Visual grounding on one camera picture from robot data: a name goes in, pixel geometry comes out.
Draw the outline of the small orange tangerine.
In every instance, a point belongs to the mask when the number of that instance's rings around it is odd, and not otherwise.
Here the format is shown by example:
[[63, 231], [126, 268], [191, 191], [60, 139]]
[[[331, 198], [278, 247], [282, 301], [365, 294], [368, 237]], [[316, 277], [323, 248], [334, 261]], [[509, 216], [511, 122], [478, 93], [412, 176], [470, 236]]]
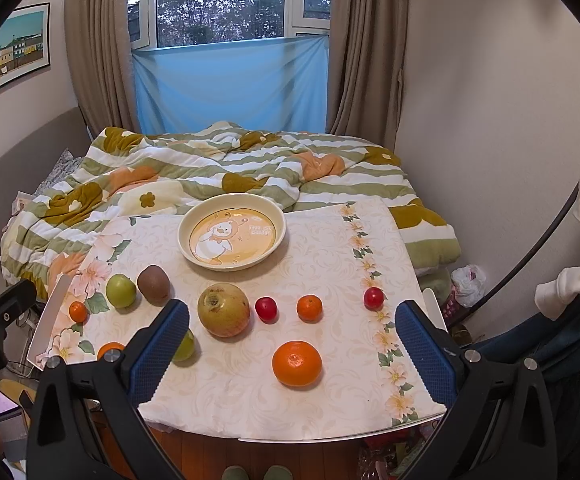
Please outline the small orange tangerine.
[[75, 324], [84, 324], [88, 318], [88, 310], [81, 301], [73, 301], [69, 306], [69, 317]]

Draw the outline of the green apple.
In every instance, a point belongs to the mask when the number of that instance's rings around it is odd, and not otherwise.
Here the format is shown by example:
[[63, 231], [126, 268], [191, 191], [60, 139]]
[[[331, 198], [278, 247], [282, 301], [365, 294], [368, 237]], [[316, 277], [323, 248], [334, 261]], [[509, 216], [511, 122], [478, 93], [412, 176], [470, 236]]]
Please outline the green apple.
[[196, 340], [191, 330], [187, 330], [184, 338], [176, 349], [172, 361], [174, 363], [184, 362], [194, 355], [194, 348], [196, 348]]
[[136, 300], [136, 286], [124, 274], [114, 274], [106, 286], [107, 300], [117, 309], [129, 308]]

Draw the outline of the brown kiwi fruit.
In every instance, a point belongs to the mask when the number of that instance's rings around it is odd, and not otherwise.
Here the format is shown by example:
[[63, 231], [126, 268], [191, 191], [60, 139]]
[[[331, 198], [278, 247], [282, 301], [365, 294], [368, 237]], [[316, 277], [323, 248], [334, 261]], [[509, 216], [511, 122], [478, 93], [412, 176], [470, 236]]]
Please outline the brown kiwi fruit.
[[145, 300], [153, 306], [162, 307], [171, 298], [168, 274], [155, 264], [147, 266], [138, 274], [137, 287]]

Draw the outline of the red cherry tomato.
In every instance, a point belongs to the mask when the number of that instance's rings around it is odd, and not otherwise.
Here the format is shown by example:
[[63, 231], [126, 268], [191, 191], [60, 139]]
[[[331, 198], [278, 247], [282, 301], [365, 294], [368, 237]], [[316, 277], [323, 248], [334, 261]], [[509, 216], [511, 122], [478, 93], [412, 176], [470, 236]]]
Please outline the red cherry tomato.
[[363, 302], [366, 309], [380, 311], [384, 304], [384, 293], [379, 287], [369, 287], [364, 292]]
[[276, 301], [270, 297], [261, 297], [255, 301], [255, 311], [260, 320], [264, 323], [273, 323], [278, 316]]

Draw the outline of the large orange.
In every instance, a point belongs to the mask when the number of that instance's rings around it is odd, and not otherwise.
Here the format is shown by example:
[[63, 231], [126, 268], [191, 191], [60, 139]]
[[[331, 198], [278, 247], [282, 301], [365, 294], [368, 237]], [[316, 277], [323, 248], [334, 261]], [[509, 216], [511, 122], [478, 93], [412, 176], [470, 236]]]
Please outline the large orange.
[[292, 340], [274, 352], [272, 367], [278, 382], [291, 388], [304, 388], [314, 384], [322, 374], [322, 357], [308, 342]]

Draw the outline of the medium orange tangerine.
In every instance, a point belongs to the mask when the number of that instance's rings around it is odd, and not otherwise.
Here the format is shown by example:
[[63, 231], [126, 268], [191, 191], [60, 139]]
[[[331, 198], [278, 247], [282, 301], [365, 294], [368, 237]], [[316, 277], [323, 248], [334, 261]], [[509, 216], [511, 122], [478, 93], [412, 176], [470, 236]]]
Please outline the medium orange tangerine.
[[307, 323], [316, 323], [322, 318], [322, 300], [315, 295], [302, 296], [296, 303], [296, 314]]

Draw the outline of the grey bed headboard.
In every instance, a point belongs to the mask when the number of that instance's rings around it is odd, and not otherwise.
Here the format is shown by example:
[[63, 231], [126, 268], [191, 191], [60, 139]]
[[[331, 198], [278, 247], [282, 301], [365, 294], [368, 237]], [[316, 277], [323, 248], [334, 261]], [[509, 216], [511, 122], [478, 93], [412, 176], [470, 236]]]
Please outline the grey bed headboard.
[[59, 115], [34, 130], [0, 158], [0, 239], [10, 218], [10, 206], [17, 192], [33, 192], [49, 176], [60, 155], [68, 151], [83, 156], [90, 144], [81, 111]]

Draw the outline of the white plastic bag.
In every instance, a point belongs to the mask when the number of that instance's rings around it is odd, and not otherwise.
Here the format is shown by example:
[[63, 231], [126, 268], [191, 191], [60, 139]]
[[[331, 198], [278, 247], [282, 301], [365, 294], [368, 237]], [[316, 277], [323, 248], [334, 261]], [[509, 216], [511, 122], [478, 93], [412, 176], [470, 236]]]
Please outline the white plastic bag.
[[455, 287], [456, 300], [464, 308], [471, 309], [485, 296], [486, 276], [474, 264], [455, 269], [450, 274], [450, 279]]

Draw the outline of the striped floral quilt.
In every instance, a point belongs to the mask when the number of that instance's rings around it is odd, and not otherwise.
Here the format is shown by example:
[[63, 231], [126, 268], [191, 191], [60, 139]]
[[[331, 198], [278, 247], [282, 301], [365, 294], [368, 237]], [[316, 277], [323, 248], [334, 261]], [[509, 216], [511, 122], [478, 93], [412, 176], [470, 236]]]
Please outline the striped floral quilt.
[[104, 235], [116, 219], [186, 214], [227, 193], [251, 193], [297, 212], [332, 205], [354, 221], [354, 203], [375, 197], [390, 210], [422, 288], [450, 296], [448, 269], [461, 254], [453, 227], [424, 206], [400, 159], [354, 136], [248, 130], [216, 122], [198, 132], [144, 136], [100, 132], [69, 174], [39, 186], [0, 240], [8, 284], [31, 281], [46, 298], [87, 256], [112, 263], [125, 240]]

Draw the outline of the floral cream tablecloth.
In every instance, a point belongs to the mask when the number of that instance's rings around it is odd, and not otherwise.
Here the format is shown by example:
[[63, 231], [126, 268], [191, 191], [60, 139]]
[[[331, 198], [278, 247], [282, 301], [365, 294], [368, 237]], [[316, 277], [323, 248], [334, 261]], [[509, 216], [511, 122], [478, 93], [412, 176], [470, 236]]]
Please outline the floral cream tablecloth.
[[[173, 296], [190, 308], [208, 286], [226, 282], [249, 300], [273, 298], [278, 316], [273, 323], [252, 316], [240, 335], [228, 339], [212, 336], [192, 318], [194, 355], [171, 365], [152, 400], [141, 405], [148, 422], [210, 437], [293, 442], [380, 434], [440, 417], [444, 408], [431, 399], [395, 331], [396, 307], [421, 299], [400, 232], [381, 200], [360, 200], [352, 209], [354, 221], [339, 205], [289, 214], [273, 255], [229, 273], [184, 258], [174, 214], [116, 219], [104, 235], [125, 240], [126, 247], [112, 263], [90, 255], [74, 275], [58, 278], [28, 360], [36, 366], [50, 356], [86, 362], [103, 344], [129, 342], [158, 308], [138, 299], [130, 310], [115, 310], [104, 284], [114, 274], [136, 278], [155, 264], [168, 274]], [[364, 306], [369, 287], [384, 293], [380, 311]], [[305, 295], [322, 300], [316, 323], [296, 314]], [[69, 317], [73, 301], [88, 310], [84, 324]], [[273, 373], [274, 352], [292, 340], [308, 342], [322, 357], [322, 374], [308, 387], [287, 387]]]

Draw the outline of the framed houses picture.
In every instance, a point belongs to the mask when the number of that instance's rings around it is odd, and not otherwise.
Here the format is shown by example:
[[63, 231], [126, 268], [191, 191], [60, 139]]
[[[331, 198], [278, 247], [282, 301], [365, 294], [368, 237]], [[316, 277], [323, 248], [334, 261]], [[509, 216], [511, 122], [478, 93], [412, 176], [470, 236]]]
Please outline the framed houses picture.
[[0, 89], [50, 66], [50, 3], [21, 6], [0, 26]]

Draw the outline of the left brown curtain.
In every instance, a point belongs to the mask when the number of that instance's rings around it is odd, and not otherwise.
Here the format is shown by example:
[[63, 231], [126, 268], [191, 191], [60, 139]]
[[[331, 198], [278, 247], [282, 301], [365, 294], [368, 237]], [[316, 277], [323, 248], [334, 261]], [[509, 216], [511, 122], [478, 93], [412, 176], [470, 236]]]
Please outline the left brown curtain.
[[139, 130], [127, 0], [64, 0], [66, 56], [73, 89], [92, 133]]

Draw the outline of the blue window cloth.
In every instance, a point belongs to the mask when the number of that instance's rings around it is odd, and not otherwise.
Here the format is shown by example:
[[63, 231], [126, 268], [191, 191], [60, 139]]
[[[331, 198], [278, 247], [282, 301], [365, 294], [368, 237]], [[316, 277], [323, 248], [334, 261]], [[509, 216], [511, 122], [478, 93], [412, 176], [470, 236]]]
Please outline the blue window cloth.
[[133, 52], [140, 131], [326, 131], [329, 38], [307, 35]]

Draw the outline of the right brown curtain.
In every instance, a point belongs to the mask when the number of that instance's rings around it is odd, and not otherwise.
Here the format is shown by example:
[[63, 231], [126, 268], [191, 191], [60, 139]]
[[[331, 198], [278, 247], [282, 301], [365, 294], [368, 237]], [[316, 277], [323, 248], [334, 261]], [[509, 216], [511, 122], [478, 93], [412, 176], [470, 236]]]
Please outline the right brown curtain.
[[393, 148], [409, 0], [331, 0], [327, 131]]

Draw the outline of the window with white frame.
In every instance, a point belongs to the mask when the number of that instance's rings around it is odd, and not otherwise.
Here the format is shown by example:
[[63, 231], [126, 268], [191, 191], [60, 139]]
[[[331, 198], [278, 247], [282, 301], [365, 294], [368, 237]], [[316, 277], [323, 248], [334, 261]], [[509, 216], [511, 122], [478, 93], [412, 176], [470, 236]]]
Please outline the window with white frame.
[[331, 0], [127, 0], [134, 49], [325, 35]]

